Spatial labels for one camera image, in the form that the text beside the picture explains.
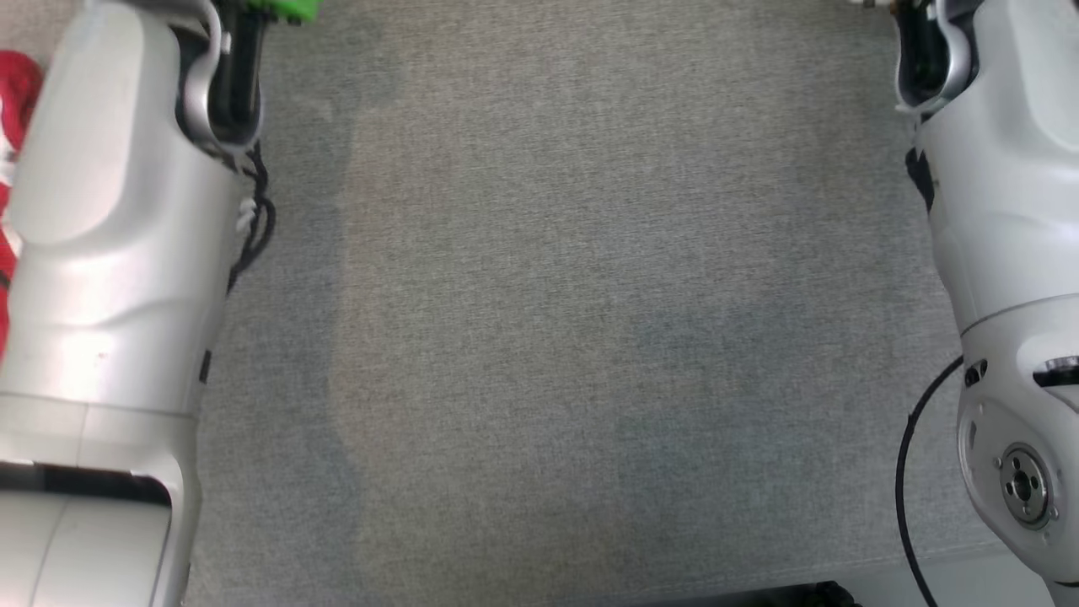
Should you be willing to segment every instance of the gray carpet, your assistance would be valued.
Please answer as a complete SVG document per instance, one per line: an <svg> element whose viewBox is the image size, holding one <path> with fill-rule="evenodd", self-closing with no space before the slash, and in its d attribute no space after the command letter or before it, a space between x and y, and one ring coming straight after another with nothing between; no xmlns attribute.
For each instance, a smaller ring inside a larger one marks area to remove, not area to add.
<svg viewBox="0 0 1079 607"><path fill-rule="evenodd" d="M4 0L49 55L73 3ZM188 605L628 605L901 556L958 351L885 12L329 0L203 408ZM953 438L923 555L992 546Z"/></svg>

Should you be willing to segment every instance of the black object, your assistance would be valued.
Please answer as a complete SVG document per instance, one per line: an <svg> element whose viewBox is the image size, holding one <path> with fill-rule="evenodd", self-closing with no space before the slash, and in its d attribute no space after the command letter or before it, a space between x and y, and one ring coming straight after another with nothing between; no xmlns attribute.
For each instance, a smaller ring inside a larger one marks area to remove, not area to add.
<svg viewBox="0 0 1079 607"><path fill-rule="evenodd" d="M247 239L244 240L240 259L229 272L229 292L232 292L236 286L240 275L247 271L270 245L270 238L273 237L273 231L277 224L277 208L273 201L267 197L267 190L270 189L270 171L267 170L267 166L262 162L261 141L256 142L255 148L247 152L247 157L254 166L254 169L244 168L244 175L255 181L255 218L251 219L250 232L247 234Z"/></svg>
<svg viewBox="0 0 1079 607"><path fill-rule="evenodd" d="M962 375L964 386L970 388L981 382L982 378L985 377L985 371L987 369L989 369L989 363L985 360L979 361L967 368L967 372Z"/></svg>
<svg viewBox="0 0 1079 607"><path fill-rule="evenodd" d="M1044 369L1034 372L1034 383L1042 388L1079 384L1079 357L1046 361Z"/></svg>
<svg viewBox="0 0 1079 607"><path fill-rule="evenodd" d="M937 191L933 188L933 175L929 170L929 160L926 158L926 152L919 154L914 148L906 152L906 174L911 176L914 187L918 188L921 197L926 199L926 212L929 212L933 208L933 197Z"/></svg>
<svg viewBox="0 0 1079 607"><path fill-rule="evenodd" d="M231 52L221 55L209 88L209 116L222 140L243 140L259 124L259 66L270 15L238 2L218 9L221 29L232 37Z"/></svg>
<svg viewBox="0 0 1079 607"><path fill-rule="evenodd" d="M902 0L894 9L899 26L899 79L902 88L914 95L907 99L911 105L934 97L947 78L947 41L937 19L929 18L929 5L930 2L924 2L915 6L911 0Z"/></svg>
<svg viewBox="0 0 1079 607"><path fill-rule="evenodd" d="M961 367L962 357L952 361L952 364L937 376L937 380L929 385L929 388L926 388L926 392L918 399L918 403L914 405L914 411L906 418L906 431L903 432L903 441L899 444L899 461L896 464L896 516L899 520L899 539L903 542L903 553L906 555L906 564L911 566L911 574L914 576L914 581L918 584L921 597L926 599L926 605L929 607L937 607L937 601L933 599L932 593L929 592L929 587L926 585L926 579L921 576L918 560L914 556L914 547L911 546L911 534L906 528L906 508L903 506L903 478L906 472L906 453L911 449L911 439L914 438L914 427L917 426L918 418L921 417L921 411L926 409L929 399L944 384L944 381Z"/></svg>
<svg viewBox="0 0 1079 607"><path fill-rule="evenodd" d="M802 601L801 607L862 607L836 582L821 582Z"/></svg>
<svg viewBox="0 0 1079 607"><path fill-rule="evenodd" d="M203 364L199 369L199 382L205 386L206 382L209 381L209 365L214 361L214 353L206 350L203 355Z"/></svg>
<svg viewBox="0 0 1079 607"><path fill-rule="evenodd" d="M948 4L950 14L946 17L964 32L970 44L967 85L978 75L981 63L974 38L974 12L983 1L952 0ZM939 95L947 80L951 57L947 41L941 33L938 22L945 18L945 15L935 13L937 2L933 0L898 0L894 3L893 14L899 26L900 44L899 84L911 96L905 100L912 106Z"/></svg>
<svg viewBox="0 0 1079 607"><path fill-rule="evenodd" d="M0 464L0 491L4 489L172 505L168 491L149 477L41 464Z"/></svg>

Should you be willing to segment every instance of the white plastic casing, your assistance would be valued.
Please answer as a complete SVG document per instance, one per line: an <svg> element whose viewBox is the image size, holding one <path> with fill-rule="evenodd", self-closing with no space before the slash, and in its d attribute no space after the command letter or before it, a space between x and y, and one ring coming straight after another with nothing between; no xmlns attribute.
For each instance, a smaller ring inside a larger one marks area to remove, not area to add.
<svg viewBox="0 0 1079 607"><path fill-rule="evenodd" d="M978 77L917 135L964 356L988 364L960 398L959 457L982 520L1047 581L1077 582L1079 387L1034 373L1079 356L1079 9L986 0L974 30ZM1011 515L994 467L1019 443L1052 484L1057 516L1037 529Z"/></svg>
<svg viewBox="0 0 1079 607"><path fill-rule="evenodd" d="M178 604L187 579L199 375L241 199L233 171L177 124L179 66L175 36L140 9L95 2L71 25L13 191L24 247L0 367L0 460L132 472L168 492L155 606ZM26 604L5 592L0 604Z"/></svg>

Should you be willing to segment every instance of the mounting hole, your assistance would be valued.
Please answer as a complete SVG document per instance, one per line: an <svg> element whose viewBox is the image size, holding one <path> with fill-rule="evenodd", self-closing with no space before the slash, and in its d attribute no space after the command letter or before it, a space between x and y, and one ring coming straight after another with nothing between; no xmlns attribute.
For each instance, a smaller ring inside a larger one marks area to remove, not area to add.
<svg viewBox="0 0 1079 607"><path fill-rule="evenodd" d="M1015 497L1023 501L1030 500L1034 491L1030 488L1030 478L1027 477L1026 472L1016 472L1011 484L1015 486Z"/></svg>

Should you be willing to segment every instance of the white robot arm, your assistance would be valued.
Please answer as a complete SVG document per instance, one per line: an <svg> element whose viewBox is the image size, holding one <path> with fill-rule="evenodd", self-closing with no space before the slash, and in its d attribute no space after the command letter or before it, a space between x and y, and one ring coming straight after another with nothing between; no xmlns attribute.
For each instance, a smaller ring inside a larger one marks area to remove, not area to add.
<svg viewBox="0 0 1079 607"><path fill-rule="evenodd" d="M962 339L982 520L1079 606L1079 4L900 0L907 156Z"/></svg>
<svg viewBox="0 0 1079 607"><path fill-rule="evenodd" d="M0 605L182 598L243 197L230 164L261 123L265 20L236 6L246 29L210 0L93 2L55 56L10 208Z"/></svg>

